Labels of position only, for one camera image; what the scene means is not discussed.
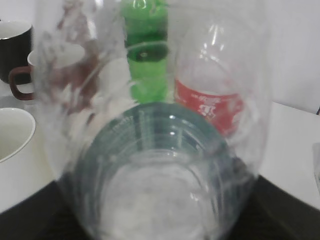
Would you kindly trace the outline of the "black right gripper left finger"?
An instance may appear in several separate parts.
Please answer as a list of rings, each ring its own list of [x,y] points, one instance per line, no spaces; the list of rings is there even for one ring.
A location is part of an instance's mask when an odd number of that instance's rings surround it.
[[[52,181],[0,214],[2,240],[85,240],[81,228]]]

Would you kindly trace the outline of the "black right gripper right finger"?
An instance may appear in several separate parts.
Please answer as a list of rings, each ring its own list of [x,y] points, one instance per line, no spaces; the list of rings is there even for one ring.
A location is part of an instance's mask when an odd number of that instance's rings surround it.
[[[233,240],[318,240],[320,211],[260,176],[232,229]]]

